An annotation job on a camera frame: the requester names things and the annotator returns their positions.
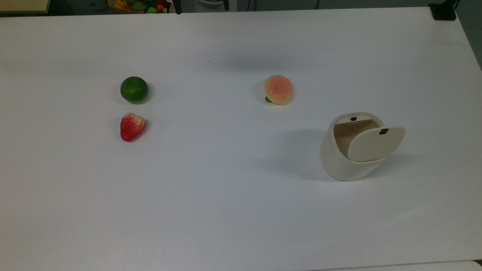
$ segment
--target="fruit basket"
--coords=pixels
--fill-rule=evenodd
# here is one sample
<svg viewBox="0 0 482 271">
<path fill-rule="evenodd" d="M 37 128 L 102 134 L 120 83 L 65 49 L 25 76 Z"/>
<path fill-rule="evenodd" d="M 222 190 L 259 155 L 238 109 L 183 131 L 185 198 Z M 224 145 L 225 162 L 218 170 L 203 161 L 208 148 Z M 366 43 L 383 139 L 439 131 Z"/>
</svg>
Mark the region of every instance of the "fruit basket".
<svg viewBox="0 0 482 271">
<path fill-rule="evenodd" d="M 114 14 L 166 13 L 166 0 L 107 0 Z"/>
</svg>

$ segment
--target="lime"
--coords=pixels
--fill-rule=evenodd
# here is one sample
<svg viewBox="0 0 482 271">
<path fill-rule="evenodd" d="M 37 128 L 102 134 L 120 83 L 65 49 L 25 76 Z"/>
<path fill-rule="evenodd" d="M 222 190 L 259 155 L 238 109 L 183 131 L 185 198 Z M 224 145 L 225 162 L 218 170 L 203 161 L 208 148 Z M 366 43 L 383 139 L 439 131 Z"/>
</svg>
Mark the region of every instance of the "lime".
<svg viewBox="0 0 482 271">
<path fill-rule="evenodd" d="M 137 76 L 126 78 L 120 85 L 120 94 L 131 103 L 137 104 L 142 102 L 148 93 L 149 89 L 146 81 Z"/>
</svg>

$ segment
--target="lid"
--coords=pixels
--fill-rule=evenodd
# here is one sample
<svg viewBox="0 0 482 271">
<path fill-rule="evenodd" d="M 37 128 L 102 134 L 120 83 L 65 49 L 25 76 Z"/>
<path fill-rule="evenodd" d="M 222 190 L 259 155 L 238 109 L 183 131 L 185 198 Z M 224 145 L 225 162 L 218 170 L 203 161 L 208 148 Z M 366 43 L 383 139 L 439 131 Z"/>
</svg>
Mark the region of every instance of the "lid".
<svg viewBox="0 0 482 271">
<path fill-rule="evenodd" d="M 402 142 L 405 129 L 401 126 L 377 127 L 359 133 L 348 147 L 348 159 L 368 162 L 389 156 Z"/>
</svg>

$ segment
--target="red strawberry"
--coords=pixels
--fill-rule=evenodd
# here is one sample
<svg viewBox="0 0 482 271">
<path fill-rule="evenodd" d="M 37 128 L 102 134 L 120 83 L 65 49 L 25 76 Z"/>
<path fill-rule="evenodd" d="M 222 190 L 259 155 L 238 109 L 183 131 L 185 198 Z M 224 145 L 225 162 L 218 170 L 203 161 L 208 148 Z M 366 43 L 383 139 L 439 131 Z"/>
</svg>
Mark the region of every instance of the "red strawberry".
<svg viewBox="0 0 482 271">
<path fill-rule="evenodd" d="M 132 113 L 127 113 L 120 121 L 120 137 L 124 141 L 132 141 L 144 131 L 145 127 L 146 119 Z"/>
</svg>

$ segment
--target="peach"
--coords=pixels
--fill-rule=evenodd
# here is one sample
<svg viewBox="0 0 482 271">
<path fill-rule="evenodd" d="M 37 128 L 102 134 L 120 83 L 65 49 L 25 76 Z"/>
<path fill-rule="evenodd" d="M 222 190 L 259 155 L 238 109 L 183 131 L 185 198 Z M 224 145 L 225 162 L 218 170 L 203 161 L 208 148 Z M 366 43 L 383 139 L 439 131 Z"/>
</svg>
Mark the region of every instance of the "peach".
<svg viewBox="0 0 482 271">
<path fill-rule="evenodd" d="M 284 105 L 291 100 L 293 85 L 282 75 L 268 77 L 265 82 L 266 97 L 277 105 Z"/>
</svg>

